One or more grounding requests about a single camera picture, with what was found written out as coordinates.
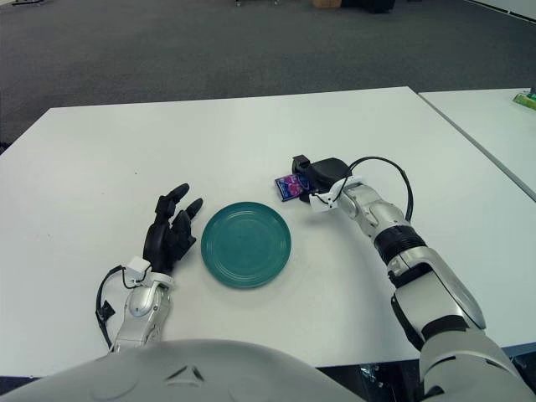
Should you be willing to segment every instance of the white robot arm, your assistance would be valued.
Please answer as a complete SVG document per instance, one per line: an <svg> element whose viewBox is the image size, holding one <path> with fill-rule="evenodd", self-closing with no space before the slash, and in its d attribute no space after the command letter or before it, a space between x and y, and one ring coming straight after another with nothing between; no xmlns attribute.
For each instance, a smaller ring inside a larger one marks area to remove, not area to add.
<svg viewBox="0 0 536 402"><path fill-rule="evenodd" d="M162 325L171 306L169 291L174 286L171 277L173 267L195 243L191 219L203 205L203 200L198 198L170 221L177 204L188 190L189 186L185 183L168 195L160 196L154 222L149 226L145 238L143 258L134 257L126 266L113 268L100 284L95 314L110 352L117 353L160 341ZM115 311L107 301L101 303L101 293L106 280L118 272L122 275L123 285L131 289L131 293L126 299L123 323L115 342L112 342L106 330L106 321Z"/></svg>
<svg viewBox="0 0 536 402"><path fill-rule="evenodd" d="M338 180L310 196L317 212L342 209L387 265L391 305L408 340L421 351L426 400L534 401L507 355L483 331L477 301L402 212L360 177Z"/></svg>

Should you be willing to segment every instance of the wire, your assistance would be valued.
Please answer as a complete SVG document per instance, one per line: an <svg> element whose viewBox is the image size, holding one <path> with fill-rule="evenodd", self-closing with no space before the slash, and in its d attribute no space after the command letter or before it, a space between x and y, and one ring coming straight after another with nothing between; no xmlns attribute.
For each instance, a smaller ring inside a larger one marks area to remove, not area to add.
<svg viewBox="0 0 536 402"><path fill-rule="evenodd" d="M102 299L102 288L104 287L104 284L106 281L108 281L108 278L110 276L116 274L119 271L125 271L125 268L121 265L116 266L115 268L112 268L108 271L104 279L102 280L99 290L97 291L97 298L96 298L96 307L95 307L95 315L97 316L97 322L99 323L100 331L102 332L102 336L104 337L104 340L106 341L106 344L108 345L108 348L111 348L111 340L108 336L108 330L106 329L106 321L108 321L109 317L105 316L104 307L101 304Z"/></svg>
<svg viewBox="0 0 536 402"><path fill-rule="evenodd" d="M108 348L111 349L111 340L110 336L108 335L108 330L106 329L106 322L108 321L108 318L110 318L114 311L113 308L111 308L110 304L108 304L107 301L105 301L104 306L102 305L102 289L104 288L104 285L108 279L116 274L117 272L121 271L121 277L123 280L123 286L126 289L134 289L135 287L139 287L141 285L138 285L137 283L143 282L147 276L147 271L149 270L149 267L147 267L143 271L143 278L139 281L136 281L136 285L134 286L128 286L125 281L125 270L126 268L122 265L118 265L115 268L112 268L108 271L104 279L102 280L99 290L97 291L97 298L96 298L96 307L95 307L95 315L97 316L97 322L99 323L100 331L102 332L102 336L104 337L104 340L106 341L106 344L108 345Z"/></svg>
<svg viewBox="0 0 536 402"><path fill-rule="evenodd" d="M411 221L411 216L413 215L413 203L414 203L414 201L413 201L413 191L411 190L410 180L408 179L408 176L405 174L404 170L402 170L402 167L400 167L399 165L397 165L393 161L390 161L389 159L386 159L384 157L361 157L357 161L352 162L350 164L350 166L348 166L348 176L344 178L343 185L338 190L337 197L335 197L333 199L333 202L337 201L338 198L343 193L344 186L346 185L346 182L348 181L348 178L352 175L352 171L354 170L354 168L356 166L358 166L360 163L365 162L365 161L369 161L369 160L378 160L378 161L386 162L386 163L394 166L395 168L397 168L397 170L400 172L400 175L404 179L405 186L406 186L406 188L408 190L408 205L407 205L406 210L405 210L405 220L410 222ZM317 197L318 199L320 199L320 201L322 201L324 204L328 204L317 193L315 193L313 195L315 197Z"/></svg>

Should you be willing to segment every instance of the purple package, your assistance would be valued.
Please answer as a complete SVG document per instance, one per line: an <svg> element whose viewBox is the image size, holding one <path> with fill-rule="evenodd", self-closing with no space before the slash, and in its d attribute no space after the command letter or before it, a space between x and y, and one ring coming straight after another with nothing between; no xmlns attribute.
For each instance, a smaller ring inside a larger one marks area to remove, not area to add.
<svg viewBox="0 0 536 402"><path fill-rule="evenodd" d="M277 178L276 186L279 189L281 201L288 201L289 199L296 198L309 189L307 179L299 173Z"/></svg>

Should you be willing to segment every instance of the small green object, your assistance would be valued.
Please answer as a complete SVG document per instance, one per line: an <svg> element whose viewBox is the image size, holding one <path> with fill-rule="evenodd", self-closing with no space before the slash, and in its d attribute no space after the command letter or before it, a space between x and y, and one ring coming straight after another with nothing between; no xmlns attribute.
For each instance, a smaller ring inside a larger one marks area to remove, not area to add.
<svg viewBox="0 0 536 402"><path fill-rule="evenodd" d="M536 110L536 99L534 99L532 96L529 96L530 94L517 94L515 98L513 98L513 101L518 103L519 105L530 107L531 109Z"/></svg>
<svg viewBox="0 0 536 402"><path fill-rule="evenodd" d="M281 272L291 253L291 232L272 208L237 203L209 221L201 254L210 273L227 286L262 286Z"/></svg>

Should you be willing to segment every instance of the small package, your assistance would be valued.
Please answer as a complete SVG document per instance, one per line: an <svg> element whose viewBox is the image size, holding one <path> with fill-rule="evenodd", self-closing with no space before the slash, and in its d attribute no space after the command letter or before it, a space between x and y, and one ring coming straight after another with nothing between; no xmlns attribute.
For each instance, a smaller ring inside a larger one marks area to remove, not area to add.
<svg viewBox="0 0 536 402"><path fill-rule="evenodd" d="M516 95L513 101L519 105L530 107L536 111L536 85L529 91L524 91Z"/></svg>
<svg viewBox="0 0 536 402"><path fill-rule="evenodd" d="M277 178L276 186L279 190L281 201L288 201L289 199L299 197L300 194L309 190L307 178L300 173Z"/></svg>

